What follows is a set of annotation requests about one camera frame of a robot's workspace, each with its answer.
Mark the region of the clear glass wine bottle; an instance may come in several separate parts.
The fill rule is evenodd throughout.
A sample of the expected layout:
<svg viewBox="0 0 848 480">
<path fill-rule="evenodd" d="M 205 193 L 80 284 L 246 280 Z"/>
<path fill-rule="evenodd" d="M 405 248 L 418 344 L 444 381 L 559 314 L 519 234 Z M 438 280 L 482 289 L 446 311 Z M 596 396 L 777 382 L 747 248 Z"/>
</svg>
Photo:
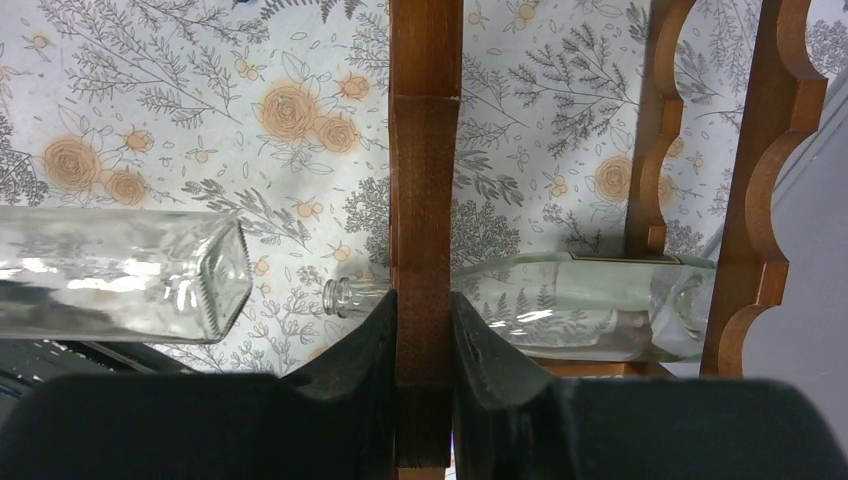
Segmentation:
<svg viewBox="0 0 848 480">
<path fill-rule="evenodd" d="M 690 256 L 533 253 L 459 269 L 450 287 L 528 356 L 687 362 L 703 351 L 716 270 Z"/>
</svg>

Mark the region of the small clear bottle bluish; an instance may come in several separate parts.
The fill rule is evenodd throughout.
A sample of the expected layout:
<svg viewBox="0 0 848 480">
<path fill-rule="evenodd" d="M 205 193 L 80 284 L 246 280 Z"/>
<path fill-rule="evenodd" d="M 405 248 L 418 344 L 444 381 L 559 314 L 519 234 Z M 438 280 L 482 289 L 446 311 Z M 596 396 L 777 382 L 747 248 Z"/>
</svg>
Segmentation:
<svg viewBox="0 0 848 480">
<path fill-rule="evenodd" d="M 1 210 L 5 339 L 216 343 L 252 286 L 231 214 Z"/>
</svg>

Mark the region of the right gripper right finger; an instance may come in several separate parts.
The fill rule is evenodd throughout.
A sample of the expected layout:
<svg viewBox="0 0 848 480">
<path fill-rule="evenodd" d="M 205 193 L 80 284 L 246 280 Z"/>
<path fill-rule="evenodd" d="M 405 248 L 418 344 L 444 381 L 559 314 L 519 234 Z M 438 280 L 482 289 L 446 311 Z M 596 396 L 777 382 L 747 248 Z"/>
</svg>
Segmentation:
<svg viewBox="0 0 848 480">
<path fill-rule="evenodd" d="M 843 479 L 818 410 L 769 380 L 563 379 L 451 300 L 461 479 Z"/>
</svg>

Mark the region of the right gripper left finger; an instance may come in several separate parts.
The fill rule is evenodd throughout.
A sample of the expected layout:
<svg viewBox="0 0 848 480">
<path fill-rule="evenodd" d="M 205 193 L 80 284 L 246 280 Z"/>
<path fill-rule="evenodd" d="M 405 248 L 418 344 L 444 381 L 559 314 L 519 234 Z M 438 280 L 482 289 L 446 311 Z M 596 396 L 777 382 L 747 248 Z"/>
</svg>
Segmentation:
<svg viewBox="0 0 848 480">
<path fill-rule="evenodd" d="M 5 479 L 390 479 L 397 295 L 284 377 L 65 375 L 1 429 Z"/>
</svg>

